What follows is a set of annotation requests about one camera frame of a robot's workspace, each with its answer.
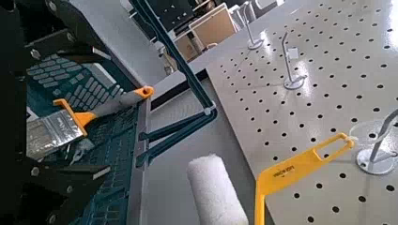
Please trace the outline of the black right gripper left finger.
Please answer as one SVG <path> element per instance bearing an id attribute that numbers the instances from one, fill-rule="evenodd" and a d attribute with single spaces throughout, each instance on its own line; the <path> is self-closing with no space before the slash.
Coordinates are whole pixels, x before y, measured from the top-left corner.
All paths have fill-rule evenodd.
<path id="1" fill-rule="evenodd" d="M 110 165 L 49 166 L 28 159 L 18 225 L 69 225 L 106 180 Z"/>

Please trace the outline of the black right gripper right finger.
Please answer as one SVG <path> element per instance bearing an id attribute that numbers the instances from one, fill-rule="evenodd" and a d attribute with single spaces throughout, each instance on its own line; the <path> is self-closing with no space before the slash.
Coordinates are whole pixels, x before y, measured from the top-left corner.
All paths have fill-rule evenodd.
<path id="1" fill-rule="evenodd" d="M 84 14 L 70 0 L 15 0 L 24 47 L 35 60 L 57 53 L 77 63 L 111 60 Z"/>

